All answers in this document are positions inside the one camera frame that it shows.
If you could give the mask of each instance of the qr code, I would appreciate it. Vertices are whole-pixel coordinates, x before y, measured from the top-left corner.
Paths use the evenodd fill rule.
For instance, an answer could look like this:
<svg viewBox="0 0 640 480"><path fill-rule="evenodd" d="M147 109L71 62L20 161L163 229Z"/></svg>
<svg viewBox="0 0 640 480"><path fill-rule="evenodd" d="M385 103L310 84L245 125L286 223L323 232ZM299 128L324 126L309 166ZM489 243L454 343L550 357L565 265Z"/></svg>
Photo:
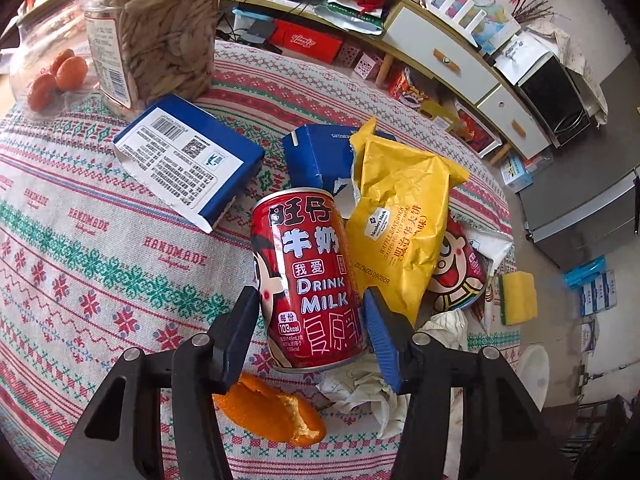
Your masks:
<svg viewBox="0 0 640 480"><path fill-rule="evenodd" d="M208 148L209 145L206 142L202 142L200 139L193 138L182 149L183 153L186 153L191 158L196 158L202 153L202 150Z"/></svg>

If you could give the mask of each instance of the red box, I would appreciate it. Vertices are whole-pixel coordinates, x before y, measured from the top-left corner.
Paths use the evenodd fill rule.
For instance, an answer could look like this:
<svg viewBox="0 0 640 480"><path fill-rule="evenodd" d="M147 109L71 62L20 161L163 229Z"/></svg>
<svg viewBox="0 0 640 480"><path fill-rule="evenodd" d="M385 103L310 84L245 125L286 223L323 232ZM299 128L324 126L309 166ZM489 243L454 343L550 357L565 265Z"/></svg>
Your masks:
<svg viewBox="0 0 640 480"><path fill-rule="evenodd" d="M295 23L283 20L273 21L278 28L269 41L276 46L295 50L325 63L331 63L342 46L340 38L334 38Z"/></svg>

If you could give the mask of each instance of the cabinet drawer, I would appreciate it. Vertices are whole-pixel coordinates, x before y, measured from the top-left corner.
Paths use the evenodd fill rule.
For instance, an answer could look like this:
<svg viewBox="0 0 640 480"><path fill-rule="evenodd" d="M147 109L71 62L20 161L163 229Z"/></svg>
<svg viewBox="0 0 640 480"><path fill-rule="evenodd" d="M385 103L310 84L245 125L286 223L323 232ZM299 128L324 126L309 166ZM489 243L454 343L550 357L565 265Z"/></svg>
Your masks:
<svg viewBox="0 0 640 480"><path fill-rule="evenodd" d="M479 60L406 7L393 20L382 41L424 65L473 104L498 84Z"/></svg>
<svg viewBox="0 0 640 480"><path fill-rule="evenodd" d="M526 158L544 150L549 141L529 111L502 85L478 105L485 114Z"/></svg>

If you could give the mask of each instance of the yellow sponge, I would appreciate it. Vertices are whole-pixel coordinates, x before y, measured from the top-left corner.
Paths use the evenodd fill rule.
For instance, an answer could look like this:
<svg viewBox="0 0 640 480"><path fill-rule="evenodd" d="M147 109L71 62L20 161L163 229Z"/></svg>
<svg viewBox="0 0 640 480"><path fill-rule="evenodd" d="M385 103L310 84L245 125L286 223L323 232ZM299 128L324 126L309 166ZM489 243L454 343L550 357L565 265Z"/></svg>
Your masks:
<svg viewBox="0 0 640 480"><path fill-rule="evenodd" d="M538 317L538 299L533 274L510 272L498 280L502 323L515 325Z"/></svg>

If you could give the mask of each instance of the round table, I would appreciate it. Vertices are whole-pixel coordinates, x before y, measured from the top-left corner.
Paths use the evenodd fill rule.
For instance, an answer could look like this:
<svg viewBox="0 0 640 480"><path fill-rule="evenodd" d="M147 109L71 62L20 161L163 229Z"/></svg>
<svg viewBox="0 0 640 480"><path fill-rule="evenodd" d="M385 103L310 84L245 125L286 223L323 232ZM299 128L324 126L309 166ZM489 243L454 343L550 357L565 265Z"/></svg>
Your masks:
<svg viewBox="0 0 640 480"><path fill-rule="evenodd" d="M281 137L305 123L378 128L470 171L450 208L511 233L500 186L475 153L433 123L333 70L233 43L216 43L213 89L198 105L265 150L260 173L212 234L167 208L119 165L111 141L126 122L95 93L64 116L32 123L12 110L0 123L0 430L37 479L56 458L111 365L130 346L176 348L227 311L253 283L250 210L289 186ZM503 264L513 269L510 256ZM482 334L517 359L518 332ZM320 374L271 368L261 321L245 369L309 398L327 437L309 448L269 442L218 412L235 478L387 478L399 436L377 439L366 407L332 411ZM170 393L162 395L167 478L178 478Z"/></svg>

